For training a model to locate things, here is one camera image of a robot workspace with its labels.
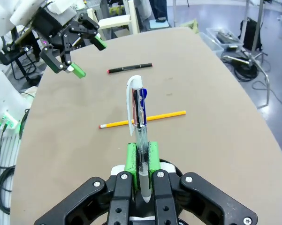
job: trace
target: white chair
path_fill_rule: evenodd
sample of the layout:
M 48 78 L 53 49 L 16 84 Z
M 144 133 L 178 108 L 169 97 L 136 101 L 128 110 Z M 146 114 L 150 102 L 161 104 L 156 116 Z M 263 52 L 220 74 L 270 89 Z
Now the white chair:
M 92 8 L 87 10 L 88 16 L 99 24 L 98 32 L 101 35 L 101 38 L 103 40 L 106 40 L 103 33 L 100 32 L 102 29 L 106 28 L 112 28 L 112 27 L 119 27 L 123 25 L 128 25 L 130 28 L 130 34 L 137 34 L 138 33 L 138 23 L 137 23 L 137 14 L 135 9 L 135 4 L 133 3 L 133 0 L 128 1 L 129 6 L 129 12 L 126 10 L 126 15 L 119 15 L 114 16 L 106 19 L 97 20 L 97 17 L 94 13 L 94 10 Z

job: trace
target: black backpack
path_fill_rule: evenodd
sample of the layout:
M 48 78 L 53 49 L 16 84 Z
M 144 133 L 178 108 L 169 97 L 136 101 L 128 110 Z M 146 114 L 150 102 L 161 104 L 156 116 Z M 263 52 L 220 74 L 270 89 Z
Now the black backpack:
M 252 50 L 256 26 L 257 26 L 257 22 L 255 22 L 253 19 L 248 17 L 243 47 L 250 50 L 250 51 Z M 243 21 L 241 22 L 241 27 L 240 27 L 241 32 L 242 32 L 242 27 L 243 27 Z M 260 33 L 259 33 L 259 36 L 258 36 L 258 42 L 257 42 L 256 50 L 257 49 L 262 51 L 262 43 L 261 43 Z

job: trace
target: pen clip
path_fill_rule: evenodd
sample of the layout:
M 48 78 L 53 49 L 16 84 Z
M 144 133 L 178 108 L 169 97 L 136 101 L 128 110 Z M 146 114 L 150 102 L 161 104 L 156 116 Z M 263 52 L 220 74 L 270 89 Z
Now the pen clip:
M 142 84 L 142 77 L 140 75 L 132 76 L 127 81 L 127 87 L 126 87 L 126 107 L 127 107 L 127 120 L 128 120 L 128 126 L 130 128 L 130 136 L 132 136 L 134 132 L 134 127 L 131 122 L 131 103 L 133 102 L 131 95 L 132 95 L 132 89 L 140 89 L 143 87 Z

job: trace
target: pencil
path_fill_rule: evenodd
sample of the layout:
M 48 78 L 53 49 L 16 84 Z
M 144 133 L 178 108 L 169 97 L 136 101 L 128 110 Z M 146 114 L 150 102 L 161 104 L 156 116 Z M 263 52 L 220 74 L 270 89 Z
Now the pencil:
M 151 121 L 151 120 L 159 120 L 159 119 L 163 119 L 163 118 L 169 118 L 169 117 L 173 117 L 173 116 L 181 116 L 181 115 L 185 115 L 186 111 L 178 111 L 178 112 L 171 112 L 171 113 L 166 113 L 166 114 L 161 114 L 161 115 L 156 115 L 156 116 L 149 116 L 147 117 L 147 121 Z M 102 128 L 111 128 L 111 127 L 116 127 L 116 126 L 122 126 L 122 125 L 127 125 L 128 124 L 128 120 L 123 120 L 123 121 L 119 121 L 119 122 L 114 122 L 114 123 L 107 123 L 107 124 L 101 124 L 99 125 L 99 129 Z

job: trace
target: bolt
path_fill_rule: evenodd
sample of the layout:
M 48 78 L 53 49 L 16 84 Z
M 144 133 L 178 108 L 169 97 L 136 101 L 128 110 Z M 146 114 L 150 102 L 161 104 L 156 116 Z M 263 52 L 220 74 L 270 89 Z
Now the bolt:
M 163 177 L 165 174 L 163 172 L 158 172 L 158 177 Z
M 252 224 L 252 219 L 250 219 L 249 217 L 245 217 L 244 220 L 243 220 L 243 223 L 245 225 L 250 225 L 250 224 Z
M 99 181 L 96 181 L 93 185 L 94 185 L 95 187 L 99 187 L 99 186 L 100 186 L 100 182 L 99 182 Z
M 186 177 L 186 182 L 191 183 L 193 181 L 192 177 Z
M 127 179 L 127 175 L 126 175 L 126 174 L 122 174 L 121 178 L 122 178 L 123 180 L 125 180 L 125 179 Z

